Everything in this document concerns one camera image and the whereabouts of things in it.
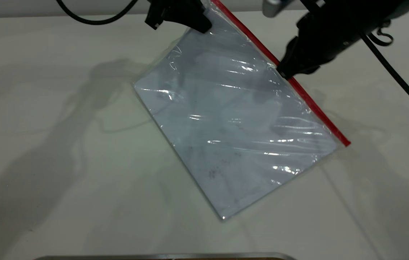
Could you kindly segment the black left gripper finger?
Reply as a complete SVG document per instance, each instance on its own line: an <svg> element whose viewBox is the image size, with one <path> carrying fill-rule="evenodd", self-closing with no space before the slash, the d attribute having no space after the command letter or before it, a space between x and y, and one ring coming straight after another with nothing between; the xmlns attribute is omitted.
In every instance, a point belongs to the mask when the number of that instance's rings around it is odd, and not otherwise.
<svg viewBox="0 0 409 260"><path fill-rule="evenodd" d="M212 28L211 21L203 13L187 12L183 15L181 24L198 31L202 34L208 32Z"/></svg>
<svg viewBox="0 0 409 260"><path fill-rule="evenodd" d="M148 10L145 23L156 30L165 21L166 10Z"/></svg>

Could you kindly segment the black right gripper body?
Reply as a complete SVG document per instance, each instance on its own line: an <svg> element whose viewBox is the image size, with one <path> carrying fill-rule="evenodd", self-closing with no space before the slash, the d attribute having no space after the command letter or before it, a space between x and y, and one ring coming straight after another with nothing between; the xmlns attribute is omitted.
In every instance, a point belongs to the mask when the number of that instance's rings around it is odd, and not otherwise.
<svg viewBox="0 0 409 260"><path fill-rule="evenodd" d="M308 12L296 24L298 35L289 41L296 44L296 60L301 64L326 64L361 37L363 18L345 13Z"/></svg>

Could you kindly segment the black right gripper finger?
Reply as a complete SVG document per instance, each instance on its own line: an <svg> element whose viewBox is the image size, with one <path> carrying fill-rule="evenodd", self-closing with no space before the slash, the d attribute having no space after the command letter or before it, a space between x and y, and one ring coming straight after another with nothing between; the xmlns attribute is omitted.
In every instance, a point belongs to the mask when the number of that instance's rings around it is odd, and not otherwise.
<svg viewBox="0 0 409 260"><path fill-rule="evenodd" d="M321 64L301 64L299 62L293 62L290 65L290 71L287 72L287 79L291 79L298 74L310 75L321 68Z"/></svg>
<svg viewBox="0 0 409 260"><path fill-rule="evenodd" d="M299 65L296 60L296 44L289 44L283 58L277 66L278 73L284 79L290 79L299 73Z"/></svg>

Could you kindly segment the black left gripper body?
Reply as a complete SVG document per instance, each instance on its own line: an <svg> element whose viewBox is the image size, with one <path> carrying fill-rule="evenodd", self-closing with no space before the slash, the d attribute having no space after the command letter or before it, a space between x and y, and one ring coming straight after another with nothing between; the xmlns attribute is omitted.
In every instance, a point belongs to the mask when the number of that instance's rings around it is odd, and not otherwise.
<svg viewBox="0 0 409 260"><path fill-rule="evenodd" d="M149 0L148 16L164 18L168 13L203 13L204 6L200 0Z"/></svg>

